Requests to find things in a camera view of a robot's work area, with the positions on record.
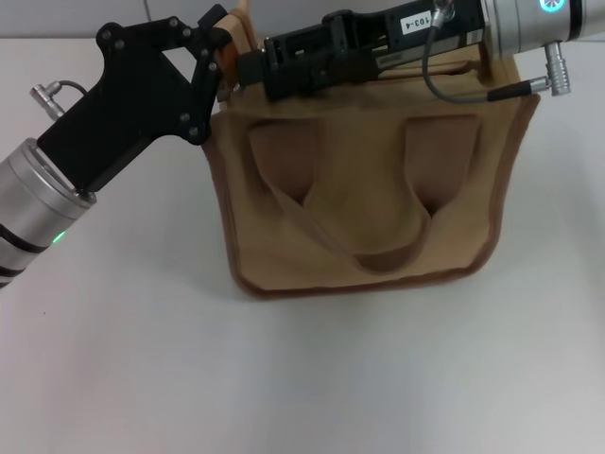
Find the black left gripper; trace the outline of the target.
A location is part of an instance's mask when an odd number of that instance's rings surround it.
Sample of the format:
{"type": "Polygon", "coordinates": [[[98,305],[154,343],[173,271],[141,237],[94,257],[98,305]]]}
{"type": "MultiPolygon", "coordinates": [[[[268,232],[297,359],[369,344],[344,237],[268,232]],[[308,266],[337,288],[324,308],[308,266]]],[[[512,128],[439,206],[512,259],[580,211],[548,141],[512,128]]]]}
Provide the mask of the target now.
{"type": "Polygon", "coordinates": [[[96,35],[98,82],[38,139],[79,192],[97,192],[155,140],[202,145],[222,72],[216,50],[232,41],[213,5],[188,26],[176,16],[137,26],[107,23],[96,35]]]}

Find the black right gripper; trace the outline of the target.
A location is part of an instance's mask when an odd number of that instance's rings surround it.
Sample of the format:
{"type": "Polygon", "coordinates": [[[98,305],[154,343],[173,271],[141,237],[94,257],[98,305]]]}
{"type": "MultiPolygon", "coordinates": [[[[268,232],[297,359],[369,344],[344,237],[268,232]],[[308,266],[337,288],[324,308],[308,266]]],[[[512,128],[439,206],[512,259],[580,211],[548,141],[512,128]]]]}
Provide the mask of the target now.
{"type": "MultiPolygon", "coordinates": [[[[481,2],[454,1],[453,7],[453,17],[442,25],[431,45],[431,56],[483,39],[485,21],[481,2]]],[[[385,16],[336,11],[326,15],[319,25],[265,39],[265,54],[270,66],[348,56],[384,45],[387,22],[388,47],[377,53],[377,65],[399,66],[420,61],[434,9],[433,1],[412,1],[385,10],[385,16]]]]}

